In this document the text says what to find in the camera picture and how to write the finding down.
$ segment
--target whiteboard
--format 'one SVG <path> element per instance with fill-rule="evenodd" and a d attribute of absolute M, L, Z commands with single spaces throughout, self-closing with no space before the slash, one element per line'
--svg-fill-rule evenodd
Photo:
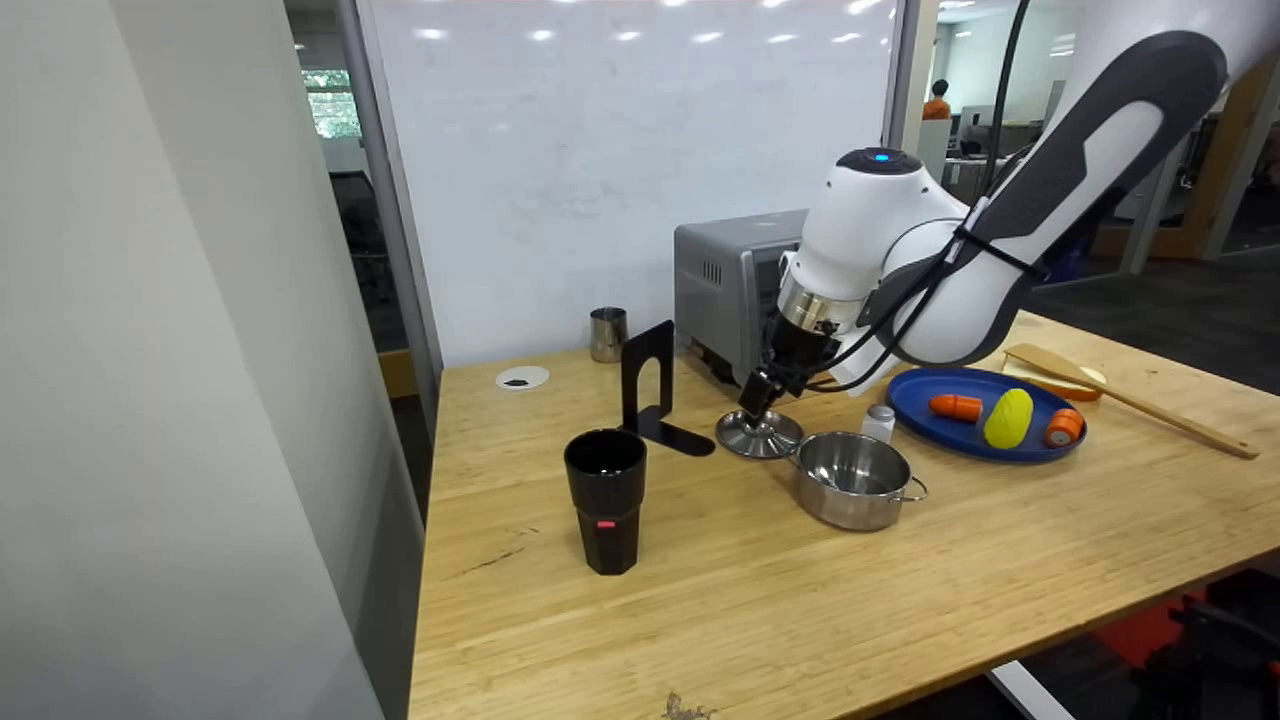
<path fill-rule="evenodd" d="M 897 0 L 358 0 L 445 363 L 670 315 L 670 227 L 880 144 Z"/>

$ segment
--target green fruit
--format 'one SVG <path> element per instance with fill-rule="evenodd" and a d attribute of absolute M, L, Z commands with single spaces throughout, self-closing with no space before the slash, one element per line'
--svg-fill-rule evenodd
<path fill-rule="evenodd" d="M 1037 399 L 1025 389 L 1007 389 L 984 421 L 990 447 L 1020 447 L 1032 433 Z"/>

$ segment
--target person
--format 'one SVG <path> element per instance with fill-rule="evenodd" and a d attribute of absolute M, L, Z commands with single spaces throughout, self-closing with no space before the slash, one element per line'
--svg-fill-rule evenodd
<path fill-rule="evenodd" d="M 953 105 L 946 105 L 946 79 L 935 79 L 926 92 L 926 99 L 923 99 L 923 119 L 953 119 Z"/>

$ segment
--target black stand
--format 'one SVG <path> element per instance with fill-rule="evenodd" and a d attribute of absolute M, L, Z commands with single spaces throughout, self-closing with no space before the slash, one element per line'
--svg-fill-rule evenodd
<path fill-rule="evenodd" d="M 664 416 L 670 410 L 670 396 L 674 396 L 670 352 L 674 352 L 674 324 L 670 319 L 664 319 L 625 344 L 625 363 L 618 363 L 625 369 L 625 426 L 635 435 L 649 435 L 656 444 L 666 444 L 670 453 L 685 453 L 685 455 L 713 455 L 716 444 L 707 435 L 664 423 Z M 649 359 L 661 359 L 661 403 L 649 403 L 639 410 L 639 369 Z"/>

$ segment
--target blue plate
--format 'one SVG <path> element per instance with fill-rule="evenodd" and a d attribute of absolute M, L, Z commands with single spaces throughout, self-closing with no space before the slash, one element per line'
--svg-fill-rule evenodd
<path fill-rule="evenodd" d="M 980 421 L 976 423 L 959 423 L 959 421 L 926 410 L 926 399 L 939 396 L 939 390 L 976 396 L 990 410 L 994 399 L 1007 389 L 1032 390 L 1032 403 L 1037 403 L 1032 433 L 1025 435 L 1020 447 L 990 447 L 984 439 L 984 423 Z M 918 433 L 918 435 L 926 435 L 926 439 L 935 439 L 945 447 L 956 447 L 956 453 L 967 453 L 967 455 L 1012 459 L 1012 462 L 1060 459 L 1075 444 L 1082 444 L 1082 433 L 1087 433 L 1087 423 L 1082 423 L 1079 439 L 1063 444 L 1063 447 L 1043 444 L 1049 416 L 1060 410 L 1060 409 L 1071 409 L 1071 403 L 1050 396 L 1050 390 L 1043 390 L 1043 389 L 1037 389 L 1037 383 L 1028 383 L 1028 381 L 999 377 L 999 370 L 976 370 L 976 369 L 910 369 L 910 370 L 899 370 L 889 383 L 889 409 L 899 416 L 899 423 L 907 423 L 910 433 Z"/>

